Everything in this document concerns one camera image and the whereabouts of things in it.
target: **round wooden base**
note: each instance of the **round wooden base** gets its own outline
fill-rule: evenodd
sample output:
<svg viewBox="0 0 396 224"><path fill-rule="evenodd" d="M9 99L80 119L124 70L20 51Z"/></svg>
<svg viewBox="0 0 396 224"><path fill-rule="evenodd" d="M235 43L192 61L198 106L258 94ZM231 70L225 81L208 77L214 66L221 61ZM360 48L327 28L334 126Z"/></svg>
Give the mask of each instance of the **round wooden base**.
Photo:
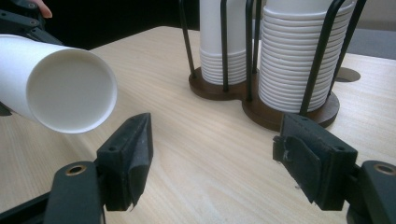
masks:
<svg viewBox="0 0 396 224"><path fill-rule="evenodd" d="M264 128L280 131L284 113L269 107L260 100L257 74L253 74L252 77L253 99L251 101L247 101L246 82L230 85L229 89L224 91L223 86L206 82L202 77L201 68L195 70L195 77L191 75L189 82L191 90L203 98L216 101L241 100L242 107L250 119ZM322 127L327 127L334 122L339 108L338 98L332 93L321 108L308 112L307 117Z"/></svg>

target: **black metal rod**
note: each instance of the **black metal rod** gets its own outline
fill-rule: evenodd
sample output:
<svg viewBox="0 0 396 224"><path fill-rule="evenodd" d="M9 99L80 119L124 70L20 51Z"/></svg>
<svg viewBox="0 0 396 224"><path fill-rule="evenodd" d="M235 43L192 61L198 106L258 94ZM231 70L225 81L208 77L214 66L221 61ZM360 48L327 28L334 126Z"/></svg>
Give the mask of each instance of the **black metal rod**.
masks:
<svg viewBox="0 0 396 224"><path fill-rule="evenodd" d="M260 22L262 20L262 0L256 0L256 20L254 23L254 50L253 50L253 73L257 74L257 59L259 53Z"/></svg>
<svg viewBox="0 0 396 224"><path fill-rule="evenodd" d="M196 78L195 71L194 71L194 62L193 62L192 53L191 53L189 31L188 31L187 22L186 22L186 14L184 12L184 0L179 0L179 15L180 15L181 28L183 30L184 42L186 44L187 57L189 59L190 71L191 71L192 77Z"/></svg>
<svg viewBox="0 0 396 224"><path fill-rule="evenodd" d="M220 3L220 24L221 24L223 91L228 91L227 0L221 0Z"/></svg>
<svg viewBox="0 0 396 224"><path fill-rule="evenodd" d="M340 71L341 64L343 63L344 57L347 53L347 48L349 46L350 40L352 39L353 33L355 32L356 26L358 25L359 18L361 17L361 12L363 11L366 0L359 0L353 10L352 17L350 18L349 25L346 29L346 37L344 39L343 47L341 47L341 53L335 66L334 74L332 76L332 85L330 86L328 96L332 94L332 87L334 86L335 79L337 78L338 72Z"/></svg>
<svg viewBox="0 0 396 224"><path fill-rule="evenodd" d="M253 11L253 0L247 0L246 4L246 67L247 67L247 101L252 101L252 50L251 50L251 40L252 40L252 12Z"/></svg>
<svg viewBox="0 0 396 224"><path fill-rule="evenodd" d="M304 93L303 102L300 107L300 115L306 116L309 102L311 101L312 92L314 91L315 84L317 82L318 72L320 69L321 62L323 60L324 52L326 51L327 42L329 41L330 34L332 32L332 25L334 24L335 17L338 9L343 5L345 0L334 0L327 10L326 17L323 22L323 27L320 32L317 50L315 52L314 61L311 66L311 72L309 74L308 82Z"/></svg>

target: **wooden table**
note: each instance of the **wooden table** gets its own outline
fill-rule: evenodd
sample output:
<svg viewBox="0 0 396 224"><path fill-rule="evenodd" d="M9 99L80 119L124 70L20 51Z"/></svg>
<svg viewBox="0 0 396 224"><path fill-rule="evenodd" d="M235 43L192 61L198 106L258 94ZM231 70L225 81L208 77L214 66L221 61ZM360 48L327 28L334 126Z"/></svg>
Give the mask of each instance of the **wooden table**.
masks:
<svg viewBox="0 0 396 224"><path fill-rule="evenodd" d="M199 33L191 31L195 66ZM119 100L110 118L84 134L56 133L18 115L0 118L0 212L50 190L54 173L95 151L129 117L150 112L154 158L132 211L107 223L345 223L342 212L310 204L286 169L272 160L273 137L240 101L215 102L191 92L180 29L158 27L94 49L114 70ZM336 83L341 103L327 129L359 151L358 164L396 164L396 61L348 54L361 74Z"/></svg>

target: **stacked white cup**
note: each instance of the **stacked white cup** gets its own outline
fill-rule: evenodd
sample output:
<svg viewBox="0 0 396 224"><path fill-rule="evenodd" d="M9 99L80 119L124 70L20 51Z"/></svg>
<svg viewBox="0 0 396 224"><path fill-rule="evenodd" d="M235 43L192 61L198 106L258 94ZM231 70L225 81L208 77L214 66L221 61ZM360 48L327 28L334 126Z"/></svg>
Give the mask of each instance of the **stacked white cup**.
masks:
<svg viewBox="0 0 396 224"><path fill-rule="evenodd" d="M205 81L223 84L221 47L221 0L200 1L200 56ZM240 0L227 1L228 81L237 84L246 79L245 4Z"/></svg>
<svg viewBox="0 0 396 224"><path fill-rule="evenodd" d="M327 10L332 0L268 0L263 9L260 99L273 109L297 113ZM326 101L355 3L338 10L308 111Z"/></svg>

